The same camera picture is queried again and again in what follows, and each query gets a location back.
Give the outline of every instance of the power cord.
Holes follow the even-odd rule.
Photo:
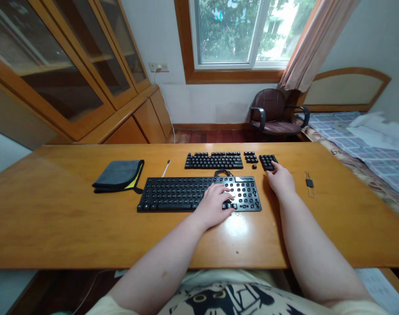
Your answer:
[[[225,170],[225,169],[219,169],[218,171],[216,171],[215,173],[214,173],[214,177],[219,177],[218,175],[220,174],[220,173],[226,173],[226,175],[227,176],[233,176],[233,174],[232,173],[230,173],[228,170]]]
[[[93,289],[93,286],[95,285],[95,281],[96,281],[98,275],[100,275],[101,273],[106,272],[106,271],[111,271],[111,270],[110,270],[110,269],[105,269],[105,270],[99,271],[99,272],[96,274],[96,276],[95,276],[94,279],[93,279],[93,283],[91,284],[91,287],[90,287],[89,291],[87,292],[86,296],[84,297],[83,301],[80,303],[80,305],[78,306],[78,308],[74,311],[74,313],[71,314],[71,315],[75,315],[75,314],[77,313],[77,311],[80,309],[80,307],[83,305],[83,303],[86,301],[87,297],[88,297],[89,294],[90,294],[90,291]]]
[[[172,124],[172,129],[173,129],[173,144],[176,144],[175,129],[174,129],[174,127],[173,127],[172,117],[170,116],[168,107],[166,106],[165,96],[163,95],[163,92],[161,91],[160,84],[159,84],[159,82],[157,81],[157,78],[156,78],[156,72],[157,72],[158,69],[161,70],[161,66],[160,66],[160,65],[157,66],[156,69],[154,69],[154,81],[155,81],[155,83],[159,86],[160,94],[162,95],[163,100],[164,100],[164,106],[165,106],[166,110],[168,111],[169,118],[170,118],[170,123]]]

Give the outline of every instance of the pink curtain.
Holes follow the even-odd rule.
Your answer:
[[[360,0],[320,0],[320,5],[281,77],[286,90],[309,89]]]

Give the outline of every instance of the hand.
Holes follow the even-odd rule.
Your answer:
[[[233,196],[227,191],[230,191],[230,188],[225,187],[224,184],[215,185],[212,183],[192,214],[206,230],[223,222],[235,211],[233,208],[222,209],[224,201],[227,199],[234,200]]]
[[[290,172],[274,161],[271,161],[271,163],[275,167],[275,171],[274,173],[266,171],[266,175],[268,176],[269,185],[273,191],[277,196],[295,193],[296,185]]]

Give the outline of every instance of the office chair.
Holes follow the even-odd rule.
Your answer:
[[[283,121],[286,108],[304,111],[304,122],[301,126]],[[250,108],[249,123],[265,134],[275,136],[292,136],[301,132],[308,125],[310,111],[303,106],[286,106],[283,93],[277,89],[260,91]]]

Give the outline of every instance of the glass cabinet door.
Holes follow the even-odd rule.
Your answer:
[[[0,0],[0,81],[74,140],[114,112],[67,40],[54,37],[27,0]]]
[[[42,0],[115,109],[137,95],[107,28],[87,0]]]
[[[132,75],[137,92],[150,85],[143,62],[131,33],[125,11],[119,0],[95,0],[103,22]]]

